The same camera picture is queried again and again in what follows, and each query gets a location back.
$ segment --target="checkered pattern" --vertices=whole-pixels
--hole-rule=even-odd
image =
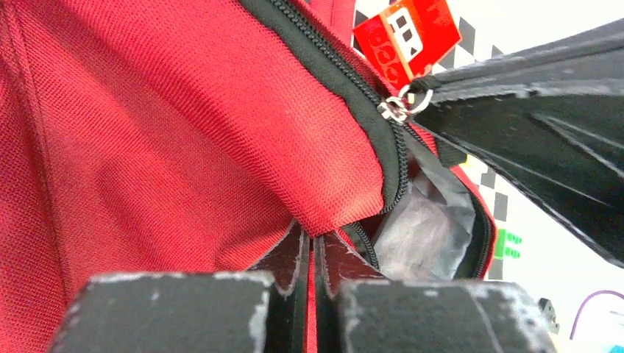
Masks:
[[[355,2],[353,26],[355,27],[368,18],[376,16],[393,2],[394,0],[357,0]],[[502,54],[501,50],[488,40],[487,33],[478,31],[465,18],[462,18],[452,1],[448,3],[453,20],[461,33],[462,40],[440,63],[433,66],[433,74],[451,68],[470,65],[477,61],[484,61]],[[352,45],[354,49],[360,51],[360,46],[355,38],[352,39]],[[513,190],[514,187],[497,175],[490,167],[472,156],[469,156],[468,162],[463,164],[462,168],[466,171],[469,178],[478,185],[487,207],[494,215],[498,228],[505,229],[508,195],[509,191]],[[503,260],[496,258],[488,273],[488,279],[502,278]]]

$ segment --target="red plastic tag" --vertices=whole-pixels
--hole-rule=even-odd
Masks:
[[[431,72],[461,36],[445,0],[401,0],[354,30],[366,58],[396,89]]]

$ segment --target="key ring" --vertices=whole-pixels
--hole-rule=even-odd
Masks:
[[[401,88],[401,91],[399,91],[399,97],[401,99],[404,99],[405,95],[407,94],[413,94],[413,93],[408,93],[409,88],[410,88],[410,85],[405,85],[403,88]],[[433,97],[433,90],[427,90],[427,92],[425,93],[425,97],[422,99],[422,101],[416,107],[409,109],[407,111],[408,114],[416,115],[422,112],[423,110],[427,109],[427,107],[429,106],[429,103],[431,103],[431,97]]]

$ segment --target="zipper teeth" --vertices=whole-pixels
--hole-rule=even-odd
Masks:
[[[487,260],[488,257],[487,256],[490,253],[491,247],[492,247],[492,221],[490,221],[488,215],[485,213],[485,211],[483,210],[483,205],[481,205],[481,203],[479,202],[479,200],[476,198],[475,195],[472,194],[472,192],[470,193],[470,197],[472,198],[473,204],[478,204],[479,207],[479,212],[481,213],[481,218],[485,221],[485,241],[483,242],[483,245],[481,247],[481,257],[479,258],[479,262],[477,264],[477,268],[475,269],[475,272],[473,273],[472,277],[473,278],[481,278],[481,276],[483,275],[483,270],[485,269],[486,265],[487,265]]]
[[[427,149],[429,149],[429,146],[427,146],[425,140],[423,140],[420,135],[418,135],[418,132],[416,132],[416,130],[412,129],[412,127],[409,124],[405,124],[405,130],[408,132],[408,134],[416,141],[418,141],[421,145],[423,145],[424,147],[427,147]]]
[[[295,8],[295,6],[287,1],[282,0],[269,0],[279,11],[281,11],[291,22],[326,56],[331,60],[338,70],[340,70],[359,90],[362,92],[375,106],[381,103],[380,95],[373,90],[369,84],[352,68],[344,58],[338,54],[327,40],[310,24],[310,22]],[[403,140],[403,134],[401,127],[396,121],[389,121],[394,136],[394,144],[397,147],[397,154],[399,160],[399,187],[397,189],[397,195],[392,200],[391,204],[387,204],[378,213],[380,215],[392,210],[408,187],[408,158],[407,148],[405,141]]]
[[[364,230],[360,222],[351,223],[351,227],[353,227],[353,230],[358,233],[358,237],[362,240],[362,244],[366,248],[366,253],[369,255],[370,265],[379,271],[379,259],[377,259],[377,253],[375,252],[375,248],[372,246],[372,242],[366,233],[366,230]]]

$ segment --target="zipper pull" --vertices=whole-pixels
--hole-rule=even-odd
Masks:
[[[410,85],[406,85],[399,92],[399,96],[391,96],[382,101],[377,106],[377,111],[386,120],[394,120],[398,124],[403,124],[408,117],[414,116],[429,106],[433,90],[427,90],[425,97],[418,105],[416,103],[416,94],[408,92]]]

